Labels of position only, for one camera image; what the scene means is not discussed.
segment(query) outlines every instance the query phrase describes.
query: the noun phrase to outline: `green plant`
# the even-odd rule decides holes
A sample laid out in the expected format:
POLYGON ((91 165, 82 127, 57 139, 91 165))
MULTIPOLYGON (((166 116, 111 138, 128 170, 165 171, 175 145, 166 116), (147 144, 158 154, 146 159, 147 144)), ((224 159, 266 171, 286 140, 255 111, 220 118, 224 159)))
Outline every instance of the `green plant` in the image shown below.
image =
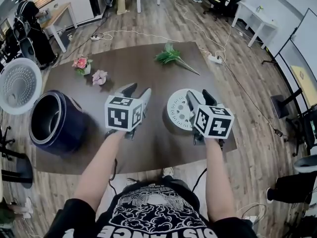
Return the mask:
POLYGON ((193 73, 200 76, 200 74, 191 68, 181 57, 180 52, 173 48, 172 43, 166 43, 164 51, 158 54, 155 58, 156 61, 159 61, 161 64, 167 64, 170 61, 175 61, 176 63, 184 66, 187 70, 192 71, 193 73))

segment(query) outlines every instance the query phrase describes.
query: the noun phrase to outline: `white colander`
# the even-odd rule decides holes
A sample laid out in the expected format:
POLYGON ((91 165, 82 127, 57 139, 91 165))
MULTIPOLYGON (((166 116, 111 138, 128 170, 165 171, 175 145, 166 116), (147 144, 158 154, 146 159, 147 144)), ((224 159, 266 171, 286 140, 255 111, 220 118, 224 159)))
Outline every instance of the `white colander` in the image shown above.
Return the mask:
POLYGON ((0 73, 0 106, 11 115, 30 110, 41 90, 41 71, 30 59, 17 58, 0 73))

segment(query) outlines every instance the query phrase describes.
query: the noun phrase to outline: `black pants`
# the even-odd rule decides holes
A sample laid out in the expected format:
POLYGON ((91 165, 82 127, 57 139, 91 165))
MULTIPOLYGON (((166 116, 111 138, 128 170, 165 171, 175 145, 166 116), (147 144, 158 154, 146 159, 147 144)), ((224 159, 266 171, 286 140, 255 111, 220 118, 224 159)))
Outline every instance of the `black pants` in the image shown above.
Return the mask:
POLYGON ((285 203, 310 203, 317 171, 286 176, 277 179, 275 189, 269 192, 269 199, 285 203))
POLYGON ((42 30, 31 29, 28 37, 33 42, 36 59, 41 65, 50 63, 55 58, 51 45, 42 30))

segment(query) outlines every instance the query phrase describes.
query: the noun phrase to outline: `wooden floor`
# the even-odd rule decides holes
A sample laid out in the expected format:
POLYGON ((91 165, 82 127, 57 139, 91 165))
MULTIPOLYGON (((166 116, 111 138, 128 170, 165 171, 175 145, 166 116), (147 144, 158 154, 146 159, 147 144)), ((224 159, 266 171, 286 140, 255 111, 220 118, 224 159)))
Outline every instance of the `wooden floor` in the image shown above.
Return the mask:
MULTIPOLYGON (((136 12, 136 0, 127 0, 127 9, 130 12, 120 16, 110 12, 108 20, 102 26, 100 24, 104 21, 79 27, 67 52, 61 55, 59 62, 70 61, 78 54, 89 55, 135 45, 166 42, 162 38, 118 32, 111 33, 113 36, 111 41, 91 42, 89 40, 70 55, 99 26, 98 32, 128 30, 165 36, 179 41, 195 41, 200 48, 214 55, 215 51, 221 50, 221 47, 209 41, 197 26, 184 18, 183 14, 187 9, 186 17, 199 24, 209 38, 222 46, 226 43, 231 31, 226 45, 228 66, 272 125, 284 133, 289 133, 285 120, 277 118, 270 100, 272 95, 282 94, 287 96, 289 91, 274 65, 261 65, 263 59, 269 58, 266 51, 260 49, 259 43, 254 43, 252 48, 248 48, 247 43, 250 40, 248 37, 241 37, 238 31, 230 28, 229 24, 223 19, 214 21, 212 15, 203 15, 204 9, 201 4, 193 3, 191 0, 176 0, 186 7, 183 8, 176 5, 174 1, 161 0, 161 5, 157 6, 156 0, 141 0, 142 12, 138 14, 136 12)), ((282 138, 274 134, 269 123, 254 107, 243 89, 230 74, 230 71, 224 65, 210 62, 207 56, 204 53, 206 62, 215 75, 215 83, 219 88, 223 102, 236 116, 232 129, 238 149, 228 152, 224 156, 234 191, 236 209, 238 210, 253 202, 266 204, 265 190, 274 184, 277 177, 293 173, 292 164, 302 156, 303 150, 301 149, 297 158, 293 158, 292 153, 295 146, 284 143, 282 138)), ((47 74, 48 71, 43 72, 44 79, 47 74)), ((294 113, 295 107, 293 104, 291 104, 290 109, 294 113)), ((2 126, 11 125, 12 127, 9 138, 14 137, 16 139, 12 149, 25 152, 34 166, 34 184, 31 189, 24 189, 20 184, 4 182, 4 195, 7 201, 10 202, 15 198, 21 204, 24 204, 25 197, 29 196, 34 204, 32 219, 17 221, 14 224, 16 236, 22 238, 32 237, 33 235, 42 237, 46 233, 57 210, 63 207, 67 199, 72 197, 79 179, 78 176, 48 174, 36 170, 35 147, 28 135, 28 117, 29 114, 10 116, 2 111, 0 116, 2 126)), ((12 163, 4 162, 4 167, 7 170, 14 171, 12 163)), ((176 167, 175 176, 186 181, 189 187, 192 188, 205 167, 205 161, 176 167)), ((146 179, 159 173, 160 171, 148 171, 146 173, 117 175, 113 181, 113 186, 120 192, 125 187, 128 177, 146 179)), ((206 175, 203 176, 195 191, 201 201, 201 212, 204 215, 206 215, 205 177, 206 175)), ((98 213, 107 209, 112 197, 113 191, 108 188, 98 213)), ((248 207, 238 211, 238 216, 241 216, 247 209, 248 207)), ((294 217, 295 210, 291 210, 291 212, 290 210, 291 205, 285 203, 274 202, 267 205, 266 214, 256 228, 259 236, 281 237, 285 231, 284 222, 291 221, 294 217)), ((259 209, 253 209, 250 211, 250 215, 256 215, 259 212, 259 209)))

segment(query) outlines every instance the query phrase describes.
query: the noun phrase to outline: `blue pot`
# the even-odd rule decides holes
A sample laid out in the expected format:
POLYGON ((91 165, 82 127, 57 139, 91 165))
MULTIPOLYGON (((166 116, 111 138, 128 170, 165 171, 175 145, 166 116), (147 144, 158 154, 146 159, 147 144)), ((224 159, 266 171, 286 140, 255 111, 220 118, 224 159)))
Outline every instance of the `blue pot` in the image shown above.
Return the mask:
POLYGON ((30 114, 29 133, 37 147, 62 156, 79 148, 86 121, 86 115, 72 98, 51 90, 35 102, 30 114))

